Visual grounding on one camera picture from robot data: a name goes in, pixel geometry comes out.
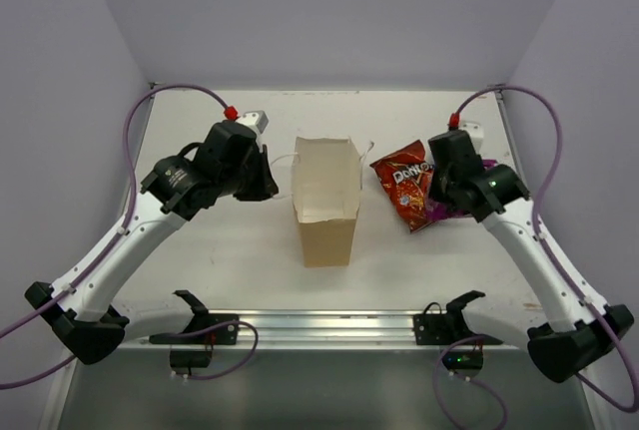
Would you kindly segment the red Doritos chip bag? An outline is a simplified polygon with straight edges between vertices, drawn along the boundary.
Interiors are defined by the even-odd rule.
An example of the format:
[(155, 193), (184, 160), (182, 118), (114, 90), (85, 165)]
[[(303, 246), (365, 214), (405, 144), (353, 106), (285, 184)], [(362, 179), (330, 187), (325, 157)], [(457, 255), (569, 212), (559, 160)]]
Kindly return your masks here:
[(369, 165), (410, 232), (437, 221), (436, 204), (429, 198), (433, 166), (425, 156), (422, 141), (416, 140)]

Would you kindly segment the purple snack bag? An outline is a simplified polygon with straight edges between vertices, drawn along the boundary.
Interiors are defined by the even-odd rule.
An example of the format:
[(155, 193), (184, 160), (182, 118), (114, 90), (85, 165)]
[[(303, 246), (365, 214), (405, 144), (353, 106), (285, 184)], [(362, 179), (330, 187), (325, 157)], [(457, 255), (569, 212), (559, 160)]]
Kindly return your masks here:
[(437, 202), (431, 196), (425, 201), (425, 216), (428, 224), (451, 218), (468, 217), (469, 213), (448, 207), (447, 205)]

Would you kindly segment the brown paper bag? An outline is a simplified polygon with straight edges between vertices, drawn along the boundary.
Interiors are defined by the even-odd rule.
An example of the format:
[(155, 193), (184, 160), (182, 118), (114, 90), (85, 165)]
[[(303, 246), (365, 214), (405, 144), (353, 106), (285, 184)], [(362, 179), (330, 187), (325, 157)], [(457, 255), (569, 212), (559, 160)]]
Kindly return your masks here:
[(352, 139), (298, 137), (291, 194), (306, 268), (349, 265), (370, 142), (359, 151)]

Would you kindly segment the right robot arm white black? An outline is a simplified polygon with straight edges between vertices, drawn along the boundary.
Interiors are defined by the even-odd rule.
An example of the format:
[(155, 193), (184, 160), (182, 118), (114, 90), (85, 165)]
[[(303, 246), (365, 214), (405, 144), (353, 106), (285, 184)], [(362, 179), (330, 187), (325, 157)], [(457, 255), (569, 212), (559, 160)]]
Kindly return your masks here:
[(561, 383), (608, 354), (634, 323), (590, 286), (534, 215), (534, 200), (507, 165), (486, 168), (469, 134), (448, 131), (428, 141), (434, 160), (432, 197), (471, 215), (503, 246), (546, 316), (528, 329), (528, 353), (541, 373)]

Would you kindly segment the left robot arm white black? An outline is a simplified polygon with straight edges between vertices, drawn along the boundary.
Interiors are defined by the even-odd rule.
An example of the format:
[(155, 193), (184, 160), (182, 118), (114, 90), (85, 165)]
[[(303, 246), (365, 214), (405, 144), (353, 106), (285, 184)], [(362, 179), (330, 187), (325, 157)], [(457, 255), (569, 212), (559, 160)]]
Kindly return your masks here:
[(148, 303), (116, 296), (159, 245), (218, 199), (262, 202), (278, 193), (262, 142), (267, 125), (264, 112), (247, 112), (159, 160), (134, 188), (124, 215), (74, 268), (26, 290), (27, 301), (82, 363), (95, 364), (129, 340), (203, 328), (207, 312), (188, 291)]

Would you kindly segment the aluminium front rail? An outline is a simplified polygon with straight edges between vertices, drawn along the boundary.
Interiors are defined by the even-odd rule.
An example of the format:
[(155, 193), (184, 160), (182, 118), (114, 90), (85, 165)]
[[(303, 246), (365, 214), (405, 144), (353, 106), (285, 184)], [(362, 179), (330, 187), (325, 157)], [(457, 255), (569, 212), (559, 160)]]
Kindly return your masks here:
[[(498, 320), (479, 310), (494, 310), (466, 307), (461, 311), (470, 331), (485, 334), (501, 344), (526, 349), (529, 340), (527, 330), (514, 321)], [(417, 346), (442, 346), (443, 337), (422, 338), (416, 332), (422, 324), (415, 324), (413, 316), (422, 315), (416, 310), (372, 311), (372, 310), (244, 310), (238, 311), (239, 320), (255, 327), (259, 334), (259, 347), (266, 349), (319, 349), (319, 350), (367, 350), (410, 349)], [(151, 344), (154, 335), (176, 333), (174, 324), (188, 324), (192, 316), (152, 317), (147, 323), (142, 320), (131, 323), (126, 330), (124, 343)]]

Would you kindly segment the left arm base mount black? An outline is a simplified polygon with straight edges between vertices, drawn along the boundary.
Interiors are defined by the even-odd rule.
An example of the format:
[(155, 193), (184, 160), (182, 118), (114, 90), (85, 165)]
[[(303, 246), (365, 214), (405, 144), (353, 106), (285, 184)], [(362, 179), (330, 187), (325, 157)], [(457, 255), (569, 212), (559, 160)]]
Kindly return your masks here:
[(188, 290), (176, 290), (174, 295), (186, 303), (191, 311), (188, 325), (177, 334), (151, 335), (155, 345), (178, 345), (169, 352), (169, 364), (180, 375), (193, 375), (195, 370), (207, 369), (216, 345), (235, 345), (238, 337), (236, 313), (210, 313), (206, 306)]

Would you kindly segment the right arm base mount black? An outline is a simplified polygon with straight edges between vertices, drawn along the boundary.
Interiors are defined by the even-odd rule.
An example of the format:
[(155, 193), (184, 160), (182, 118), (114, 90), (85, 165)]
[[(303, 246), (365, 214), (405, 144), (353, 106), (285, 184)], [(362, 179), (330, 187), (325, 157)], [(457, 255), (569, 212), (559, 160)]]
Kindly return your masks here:
[[(472, 290), (456, 297), (442, 306), (436, 301), (412, 316), (412, 330), (416, 345), (430, 345), (445, 348), (458, 340), (474, 336), (464, 317), (462, 310), (473, 300), (483, 298), (484, 292)], [(491, 336), (466, 342), (470, 349), (455, 347), (445, 353), (443, 366), (453, 373), (464, 377), (474, 377), (483, 368), (484, 346), (498, 346), (503, 342)]]

